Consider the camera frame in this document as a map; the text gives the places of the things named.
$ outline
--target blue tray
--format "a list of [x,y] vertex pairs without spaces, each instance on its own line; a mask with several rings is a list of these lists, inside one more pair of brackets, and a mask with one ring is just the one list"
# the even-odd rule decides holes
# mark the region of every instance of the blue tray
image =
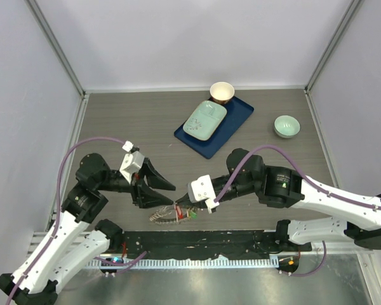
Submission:
[[227,109],[227,115],[209,140],[200,141],[188,135],[184,132],[184,124],[175,130],[173,135],[206,159],[210,159],[254,111],[252,106],[237,97],[233,97],[224,107]]

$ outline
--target white wall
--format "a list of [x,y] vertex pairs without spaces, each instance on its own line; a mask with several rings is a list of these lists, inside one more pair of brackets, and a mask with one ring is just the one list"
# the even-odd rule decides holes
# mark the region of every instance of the white wall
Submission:
[[38,0],[89,90],[306,85],[350,0]]
[[381,0],[360,7],[312,96],[343,187],[380,194]]
[[24,1],[0,1],[0,274],[45,228],[78,103]]

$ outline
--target bowl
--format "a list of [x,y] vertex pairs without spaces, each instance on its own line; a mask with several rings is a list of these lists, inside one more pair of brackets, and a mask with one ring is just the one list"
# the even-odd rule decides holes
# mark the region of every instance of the bowl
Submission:
[[274,129],[281,138],[292,138],[300,131],[300,124],[292,116],[279,116],[274,122]]
[[210,96],[216,103],[224,105],[234,96],[234,87],[229,83],[219,81],[210,87]]

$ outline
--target gray floor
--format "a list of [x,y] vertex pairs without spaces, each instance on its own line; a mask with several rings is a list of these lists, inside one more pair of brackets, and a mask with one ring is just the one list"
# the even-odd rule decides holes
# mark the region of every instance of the gray floor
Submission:
[[[149,157],[156,169],[177,186],[175,192],[162,192],[173,200],[186,192],[186,183],[206,174],[227,174],[225,160],[235,148],[253,149],[262,144],[283,148],[311,177],[331,184],[331,177],[303,90],[243,90],[236,95],[255,112],[232,138],[207,160],[173,136],[195,107],[208,98],[207,91],[108,93],[90,95],[80,139],[93,136],[118,137],[132,141]],[[294,139],[280,139],[273,131],[274,120],[289,114],[301,124]],[[92,142],[79,148],[72,174],[87,153],[100,153],[112,168],[119,168],[123,151],[117,144]],[[263,151],[265,164],[288,166],[274,151]],[[75,180],[70,179],[68,190]],[[179,226],[157,226],[148,221],[153,210],[140,210],[131,204],[129,194],[106,193],[109,203],[98,216],[108,218],[125,230],[161,229],[273,229],[281,219],[316,219],[323,215],[301,209],[273,209],[258,203],[254,195],[223,203],[218,212],[198,213],[197,219]]]
[[[299,272],[313,270],[320,260],[321,255],[302,256]],[[115,278],[99,275],[99,271],[82,270],[61,292],[57,304],[372,304],[356,255],[328,255],[323,268],[305,278],[289,278],[274,269],[129,271]],[[68,288],[77,289],[68,292]]]

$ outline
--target gray wood surface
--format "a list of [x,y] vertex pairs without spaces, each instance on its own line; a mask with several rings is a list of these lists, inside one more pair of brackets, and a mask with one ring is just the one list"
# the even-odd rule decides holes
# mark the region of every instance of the gray wood surface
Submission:
[[[236,95],[255,108],[254,113],[230,140],[212,157],[204,159],[173,136],[173,132],[189,117],[197,105],[209,97],[207,91],[154,93],[91,94],[83,121],[80,139],[94,136],[130,140],[150,158],[155,168],[176,185],[175,192],[161,191],[173,200],[186,192],[186,184],[210,174],[227,174],[226,157],[235,148],[250,150],[262,144],[283,148],[311,177],[331,185],[318,135],[303,90],[242,90]],[[293,139],[281,139],[273,130],[274,120],[283,114],[297,118],[300,133]],[[119,168],[123,150],[118,144],[91,142],[75,154],[68,190],[75,184],[74,172],[87,153],[98,152],[111,168]],[[288,166],[275,151],[260,153],[267,165]],[[131,203],[129,194],[105,192],[109,203],[97,220],[110,219],[125,230],[187,230],[187,229],[274,229],[281,219],[316,219],[324,215],[302,209],[274,209],[258,203],[249,195],[222,203],[209,215],[200,211],[197,219],[169,226],[149,222],[155,210],[141,210]]]

